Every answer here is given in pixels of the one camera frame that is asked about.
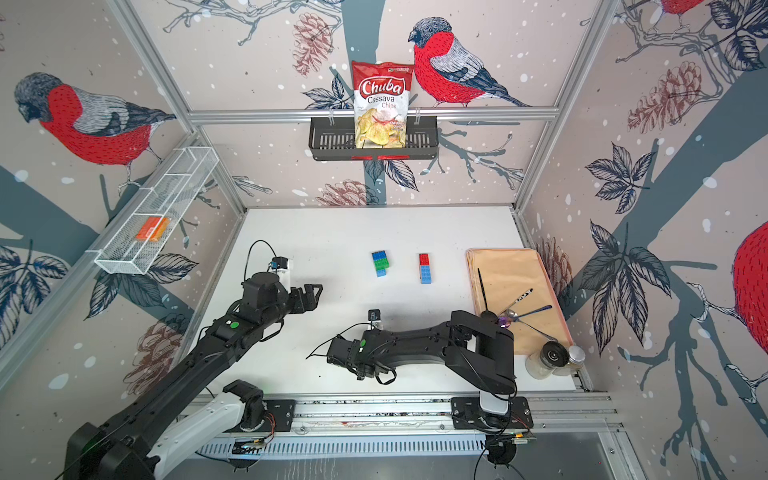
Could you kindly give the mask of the light blue long lego brick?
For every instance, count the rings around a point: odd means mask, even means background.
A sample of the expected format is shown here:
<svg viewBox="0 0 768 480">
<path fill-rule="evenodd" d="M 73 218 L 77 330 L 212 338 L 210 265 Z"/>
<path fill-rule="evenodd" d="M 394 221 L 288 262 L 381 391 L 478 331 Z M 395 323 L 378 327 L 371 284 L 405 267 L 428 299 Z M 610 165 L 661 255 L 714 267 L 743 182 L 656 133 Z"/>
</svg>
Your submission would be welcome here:
<svg viewBox="0 0 768 480">
<path fill-rule="evenodd" d="M 420 265 L 419 273 L 420 273 L 420 281 L 422 284 L 432 283 L 431 269 L 429 265 Z"/>
</svg>

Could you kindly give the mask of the green lego brick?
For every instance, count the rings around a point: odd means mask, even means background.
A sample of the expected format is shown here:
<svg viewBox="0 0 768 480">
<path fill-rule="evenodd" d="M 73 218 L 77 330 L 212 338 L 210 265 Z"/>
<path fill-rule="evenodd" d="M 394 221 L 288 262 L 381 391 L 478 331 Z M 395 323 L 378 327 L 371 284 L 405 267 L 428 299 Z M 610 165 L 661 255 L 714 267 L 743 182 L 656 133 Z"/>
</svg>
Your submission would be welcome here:
<svg viewBox="0 0 768 480">
<path fill-rule="evenodd" d="M 390 264 L 387 257 L 376 257 L 374 258 L 374 265 L 377 270 L 386 270 Z"/>
</svg>

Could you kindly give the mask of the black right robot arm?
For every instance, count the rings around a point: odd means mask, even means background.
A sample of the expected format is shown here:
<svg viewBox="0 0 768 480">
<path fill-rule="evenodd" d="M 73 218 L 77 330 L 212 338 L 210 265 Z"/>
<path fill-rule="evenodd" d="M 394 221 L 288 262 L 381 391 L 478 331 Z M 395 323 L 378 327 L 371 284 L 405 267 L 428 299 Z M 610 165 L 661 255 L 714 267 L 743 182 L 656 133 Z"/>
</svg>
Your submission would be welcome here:
<svg viewBox="0 0 768 480">
<path fill-rule="evenodd" d="M 432 327 L 391 331 L 382 328 L 381 311 L 367 314 L 367 330 L 358 339 L 337 333 L 322 355 L 330 365 L 350 372 L 359 381 L 374 379 L 388 386 L 402 366 L 442 365 L 502 404 L 482 407 L 483 431 L 510 428 L 516 420 L 512 401 L 518 395 L 514 366 L 514 335 L 497 318 L 456 310 Z"/>
</svg>

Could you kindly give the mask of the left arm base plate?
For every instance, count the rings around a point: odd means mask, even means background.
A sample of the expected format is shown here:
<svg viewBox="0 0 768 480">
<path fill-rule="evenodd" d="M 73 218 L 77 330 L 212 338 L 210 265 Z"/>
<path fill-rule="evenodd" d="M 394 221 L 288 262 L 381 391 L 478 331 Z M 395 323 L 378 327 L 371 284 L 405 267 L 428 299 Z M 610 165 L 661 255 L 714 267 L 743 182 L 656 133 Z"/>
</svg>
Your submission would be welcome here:
<svg viewBox="0 0 768 480">
<path fill-rule="evenodd" d="M 293 399 L 266 399 L 263 401 L 262 420 L 255 432 L 264 435 L 287 433 L 292 430 L 297 402 Z"/>
</svg>

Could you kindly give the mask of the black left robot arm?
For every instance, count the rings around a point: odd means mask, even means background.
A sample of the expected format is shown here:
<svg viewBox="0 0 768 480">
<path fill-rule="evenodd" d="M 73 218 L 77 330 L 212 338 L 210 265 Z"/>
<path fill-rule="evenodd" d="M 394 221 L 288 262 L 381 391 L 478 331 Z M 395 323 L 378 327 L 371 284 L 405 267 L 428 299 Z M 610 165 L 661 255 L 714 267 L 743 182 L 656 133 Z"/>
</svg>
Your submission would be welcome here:
<svg viewBox="0 0 768 480">
<path fill-rule="evenodd" d="M 242 297 L 206 330 L 189 354 L 156 385 L 100 426 L 83 424 L 69 438 L 62 479 L 153 479 L 157 445 L 173 421 L 209 383 L 263 341 L 286 316 L 317 308 L 321 284 L 286 288 L 272 272 L 242 282 Z"/>
</svg>

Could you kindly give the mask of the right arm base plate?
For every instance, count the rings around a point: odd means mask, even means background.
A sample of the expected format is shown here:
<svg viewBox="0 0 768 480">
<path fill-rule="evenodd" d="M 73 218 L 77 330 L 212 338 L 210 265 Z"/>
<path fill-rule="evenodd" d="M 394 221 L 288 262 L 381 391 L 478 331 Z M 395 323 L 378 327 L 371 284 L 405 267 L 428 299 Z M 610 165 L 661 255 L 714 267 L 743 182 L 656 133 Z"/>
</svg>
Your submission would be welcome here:
<svg viewBox="0 0 768 480">
<path fill-rule="evenodd" d="M 450 412 L 456 430 L 497 431 L 502 427 L 516 430 L 530 430 L 534 426 L 528 400 L 514 397 L 502 400 L 501 413 L 491 412 L 481 406 L 480 396 L 453 397 Z"/>
</svg>

